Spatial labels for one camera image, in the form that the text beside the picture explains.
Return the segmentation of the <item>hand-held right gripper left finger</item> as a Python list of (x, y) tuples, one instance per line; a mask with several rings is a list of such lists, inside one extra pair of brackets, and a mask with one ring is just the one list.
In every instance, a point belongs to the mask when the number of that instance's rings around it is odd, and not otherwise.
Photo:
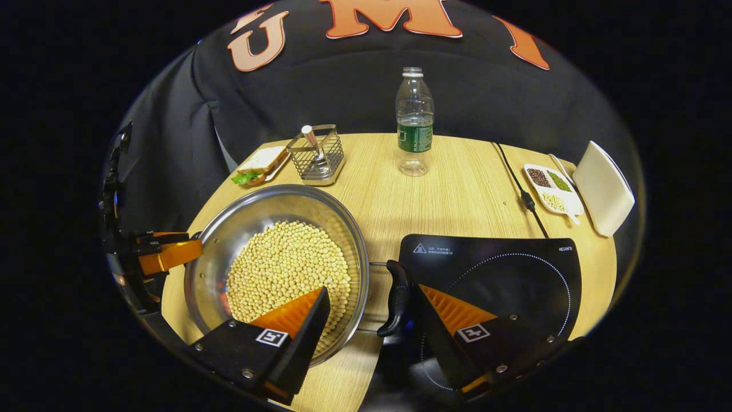
[(189, 357), (251, 396), (290, 405), (330, 310), (329, 292), (319, 287), (249, 323), (224, 321), (190, 345)]

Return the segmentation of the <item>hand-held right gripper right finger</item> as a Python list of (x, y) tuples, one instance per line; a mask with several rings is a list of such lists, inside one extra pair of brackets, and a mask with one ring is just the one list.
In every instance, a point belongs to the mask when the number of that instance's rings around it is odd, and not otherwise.
[(451, 295), (419, 284), (417, 313), (449, 385), (478, 395), (546, 365), (569, 341), (578, 308), (564, 287), (543, 294), (480, 286)]

